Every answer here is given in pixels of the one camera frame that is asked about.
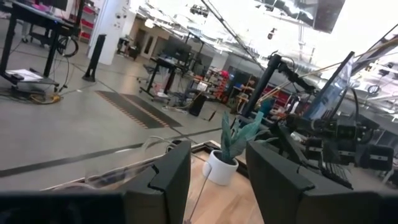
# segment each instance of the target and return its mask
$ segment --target concrete floor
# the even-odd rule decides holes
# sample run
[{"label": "concrete floor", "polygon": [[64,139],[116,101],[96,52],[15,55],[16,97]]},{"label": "concrete floor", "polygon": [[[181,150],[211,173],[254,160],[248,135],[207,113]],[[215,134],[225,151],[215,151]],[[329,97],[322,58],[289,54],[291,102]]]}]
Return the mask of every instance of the concrete floor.
[{"label": "concrete floor", "polygon": [[[4,45],[7,25],[8,21],[0,21],[0,46]],[[32,67],[42,72],[48,50],[40,48],[37,41],[19,44],[20,29],[17,26],[12,46],[12,49],[17,49],[10,56],[7,69]],[[136,77],[147,77],[140,63],[143,60],[133,62],[115,56],[112,65],[98,66],[97,82],[92,84],[81,79],[90,62],[85,55],[86,50],[87,45],[80,44],[78,55],[69,60],[71,81],[68,89],[63,91],[67,94],[61,102],[39,106],[0,96],[0,190],[44,189],[162,153],[165,144],[153,147],[145,155],[141,153],[140,144],[149,136],[193,142],[219,141],[220,131],[214,130],[221,126],[224,107],[214,103],[206,103],[199,117],[165,111],[182,125],[180,128],[144,129],[139,126],[95,91],[140,95],[161,109],[164,104],[153,103],[149,96],[138,93],[140,85]],[[68,63],[60,59],[58,56],[51,76],[63,83]],[[0,87],[8,88],[10,83],[1,79]],[[215,109],[217,114],[210,123],[202,119],[209,118]]]}]

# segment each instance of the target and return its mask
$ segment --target black monitor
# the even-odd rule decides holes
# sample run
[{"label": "black monitor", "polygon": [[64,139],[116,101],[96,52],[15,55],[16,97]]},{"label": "black monitor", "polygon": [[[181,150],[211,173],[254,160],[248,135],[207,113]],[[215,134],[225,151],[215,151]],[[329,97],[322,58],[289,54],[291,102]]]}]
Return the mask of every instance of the black monitor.
[{"label": "black monitor", "polygon": [[354,52],[350,52],[329,78],[303,117],[314,120],[322,118],[323,114],[340,98],[340,93],[349,86],[349,78],[354,63]]},{"label": "black monitor", "polygon": [[66,11],[68,0],[38,0],[38,2],[42,3],[45,6],[56,7],[57,9],[61,9]]},{"label": "black monitor", "polygon": [[186,63],[188,62],[191,48],[191,45],[188,45],[182,40],[170,36],[167,40],[166,48],[164,49],[163,53],[169,57]]}]

